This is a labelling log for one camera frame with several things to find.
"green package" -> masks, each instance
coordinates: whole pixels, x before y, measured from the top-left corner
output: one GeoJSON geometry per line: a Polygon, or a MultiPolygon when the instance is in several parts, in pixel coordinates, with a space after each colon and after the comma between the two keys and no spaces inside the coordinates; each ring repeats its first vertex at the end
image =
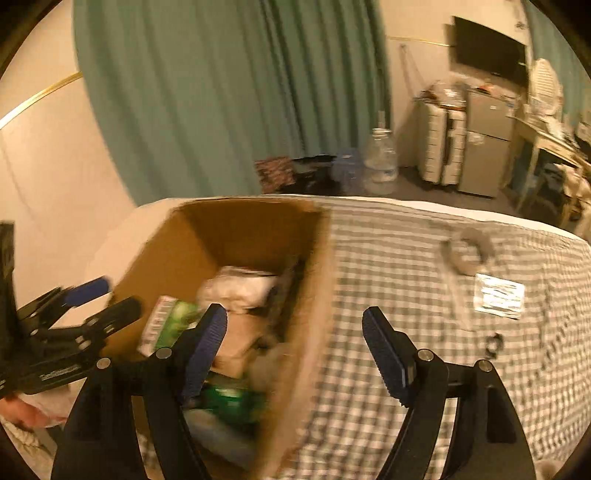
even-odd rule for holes
{"type": "Polygon", "coordinates": [[[265,408],[265,396],[243,388],[210,385],[203,391],[203,403],[216,417],[233,426],[259,422],[265,408]]]}
{"type": "Polygon", "coordinates": [[[150,356],[163,346],[173,346],[181,333],[194,327],[200,318],[197,305],[174,297],[160,297],[146,322],[138,352],[150,356]]]}

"plastic water bottle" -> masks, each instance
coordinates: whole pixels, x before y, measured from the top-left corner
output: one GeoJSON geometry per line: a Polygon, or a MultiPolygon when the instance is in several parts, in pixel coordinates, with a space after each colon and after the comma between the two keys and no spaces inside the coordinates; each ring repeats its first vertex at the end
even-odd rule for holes
{"type": "Polygon", "coordinates": [[[363,188],[368,193],[385,196],[394,191],[398,161],[391,130],[374,128],[363,163],[363,188]]]}
{"type": "Polygon", "coordinates": [[[337,153],[330,175],[340,183],[343,195],[360,195],[363,175],[362,156],[356,148],[347,148],[337,153]]]}

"metal screw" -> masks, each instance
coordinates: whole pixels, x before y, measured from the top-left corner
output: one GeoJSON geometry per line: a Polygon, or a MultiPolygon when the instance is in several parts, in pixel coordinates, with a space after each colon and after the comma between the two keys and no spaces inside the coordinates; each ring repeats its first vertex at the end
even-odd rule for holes
{"type": "Polygon", "coordinates": [[[96,363],[96,367],[100,368],[101,370],[104,370],[105,368],[108,368],[110,364],[111,359],[104,356],[103,358],[99,358],[99,360],[96,363]]]}
{"type": "Polygon", "coordinates": [[[426,348],[423,348],[422,350],[418,351],[418,357],[421,360],[425,360],[426,362],[430,362],[431,360],[433,360],[435,355],[433,354],[433,352],[431,350],[427,350],[426,348]]]}
{"type": "Polygon", "coordinates": [[[478,360],[478,368],[483,372],[490,372],[492,371],[492,363],[488,360],[478,360]]]}
{"type": "Polygon", "coordinates": [[[168,348],[167,346],[163,346],[162,348],[159,348],[158,350],[156,350],[156,357],[160,358],[161,360],[168,358],[172,354],[173,354],[173,351],[170,348],[168,348]]]}

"gold trim strip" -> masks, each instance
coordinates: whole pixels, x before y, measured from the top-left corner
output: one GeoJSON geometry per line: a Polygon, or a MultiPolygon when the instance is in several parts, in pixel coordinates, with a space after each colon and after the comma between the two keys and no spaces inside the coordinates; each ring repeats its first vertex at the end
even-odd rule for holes
{"type": "Polygon", "coordinates": [[[56,90],[59,90],[60,88],[65,87],[66,85],[68,85],[68,83],[71,83],[74,80],[81,79],[81,78],[82,78],[82,72],[73,73],[69,77],[61,79],[59,82],[54,83],[53,85],[47,87],[46,89],[40,91],[39,93],[36,93],[31,98],[25,100],[23,103],[18,105],[16,108],[13,108],[12,110],[10,110],[6,115],[4,115],[4,117],[2,117],[2,119],[0,119],[0,130],[2,128],[4,128],[8,124],[8,122],[10,122],[10,120],[13,120],[16,116],[23,113],[27,108],[29,108],[34,103],[37,103],[39,100],[46,97],[50,93],[53,93],[56,90]]]}
{"type": "Polygon", "coordinates": [[[428,43],[429,45],[439,45],[440,47],[453,47],[453,45],[448,45],[447,43],[439,43],[436,41],[423,40],[422,38],[391,37],[390,35],[386,35],[386,38],[389,40],[399,40],[399,41],[419,41],[421,43],[428,43]]]}

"white label card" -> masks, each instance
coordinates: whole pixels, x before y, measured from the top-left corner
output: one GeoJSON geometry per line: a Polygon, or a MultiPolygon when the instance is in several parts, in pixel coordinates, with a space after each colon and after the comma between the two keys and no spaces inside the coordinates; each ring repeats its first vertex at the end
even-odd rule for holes
{"type": "Polygon", "coordinates": [[[525,285],[502,278],[476,274],[474,282],[474,309],[499,317],[518,320],[521,317],[525,285]]]}

